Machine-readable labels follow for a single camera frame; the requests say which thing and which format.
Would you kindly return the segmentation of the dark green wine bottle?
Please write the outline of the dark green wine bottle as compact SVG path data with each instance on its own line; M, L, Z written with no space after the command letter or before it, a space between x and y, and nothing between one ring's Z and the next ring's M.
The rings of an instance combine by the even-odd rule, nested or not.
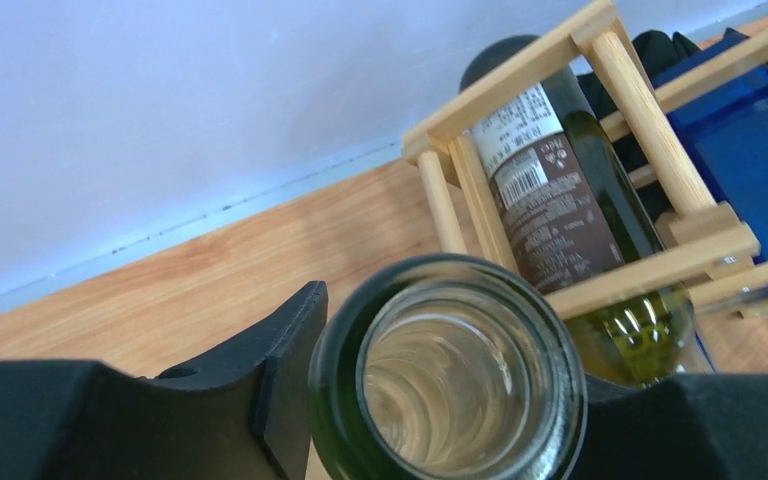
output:
M520 274L550 294L663 251L663 243L569 67L470 130ZM673 284L566 323L586 370L643 387L674 374L693 338Z

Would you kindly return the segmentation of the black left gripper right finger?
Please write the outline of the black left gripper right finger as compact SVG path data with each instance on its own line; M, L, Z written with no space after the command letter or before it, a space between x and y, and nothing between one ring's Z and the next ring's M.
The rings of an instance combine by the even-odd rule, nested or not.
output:
M574 479L768 479L768 375L679 374L635 390L589 377Z

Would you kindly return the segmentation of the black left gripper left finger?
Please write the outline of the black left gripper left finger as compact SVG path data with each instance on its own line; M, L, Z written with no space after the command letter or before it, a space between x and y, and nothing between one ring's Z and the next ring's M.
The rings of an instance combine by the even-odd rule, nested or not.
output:
M0 361L0 479L301 479L322 281L154 378L94 360Z

